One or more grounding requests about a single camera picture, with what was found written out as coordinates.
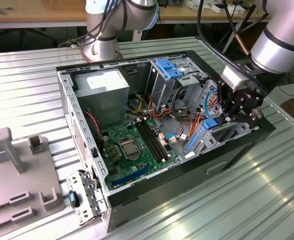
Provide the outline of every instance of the cpu socket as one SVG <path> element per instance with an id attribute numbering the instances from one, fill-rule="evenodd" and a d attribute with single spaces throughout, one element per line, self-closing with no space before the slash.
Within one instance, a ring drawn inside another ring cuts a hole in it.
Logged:
<path id="1" fill-rule="evenodd" d="M 124 138 L 119 141 L 119 146 L 126 157 L 130 161 L 136 161 L 142 155 L 136 140 L 132 137 Z"/>

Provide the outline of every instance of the pci slot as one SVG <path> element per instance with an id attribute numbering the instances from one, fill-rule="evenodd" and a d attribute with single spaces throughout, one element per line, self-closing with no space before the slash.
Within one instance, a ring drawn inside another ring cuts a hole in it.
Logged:
<path id="1" fill-rule="evenodd" d="M 151 151 L 151 154 L 155 158 L 157 163 L 160 163 L 162 159 L 168 159 L 166 152 L 161 144 L 158 142 L 153 132 L 149 128 L 148 124 L 144 122 L 136 122 L 136 128 L 141 135 L 142 139 L 146 143 L 147 147 Z"/>
<path id="2" fill-rule="evenodd" d="M 124 183 L 124 182 L 127 182 L 127 181 L 133 179 L 133 178 L 139 177 L 139 176 L 145 174 L 146 171 L 147 171 L 150 167 L 151 167 L 150 165 L 149 165 L 149 166 L 146 166 L 145 168 L 143 168 L 143 169 L 141 169 L 141 170 L 139 170 L 139 171 L 137 171 L 137 172 L 131 173 L 131 174 L 129 174 L 128 176 L 124 176 L 124 177 L 122 177 L 122 178 L 120 178 L 120 179 L 117 179 L 117 180 L 115 180 L 115 181 L 112 182 L 112 185 L 122 184 L 122 183 Z"/>

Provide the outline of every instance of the motherboard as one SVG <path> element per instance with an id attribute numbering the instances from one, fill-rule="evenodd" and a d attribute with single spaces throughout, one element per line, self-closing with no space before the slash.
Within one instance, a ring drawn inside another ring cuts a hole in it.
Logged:
<path id="1" fill-rule="evenodd" d="M 162 140 L 152 118 L 110 127 L 102 132 L 102 158 L 108 169 L 105 182 L 117 189 L 180 161 L 171 146 Z"/>

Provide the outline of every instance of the blue drive bay latch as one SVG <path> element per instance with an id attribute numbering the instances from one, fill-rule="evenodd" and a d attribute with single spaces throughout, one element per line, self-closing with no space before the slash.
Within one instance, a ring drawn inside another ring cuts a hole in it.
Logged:
<path id="1" fill-rule="evenodd" d="M 168 59 L 158 59 L 156 64 L 161 69 L 161 71 L 166 74 L 168 79 L 181 78 L 184 74 L 178 71 L 174 64 L 172 64 Z"/>

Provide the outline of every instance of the copper tube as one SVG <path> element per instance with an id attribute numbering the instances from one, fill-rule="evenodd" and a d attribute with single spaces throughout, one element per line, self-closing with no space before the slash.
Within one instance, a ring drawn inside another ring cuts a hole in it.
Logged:
<path id="1" fill-rule="evenodd" d="M 237 40 L 237 42 L 239 43 L 242 51 L 248 56 L 251 52 L 247 49 L 245 43 L 243 42 L 241 36 L 239 36 L 239 34 L 235 35 L 235 38 Z"/>

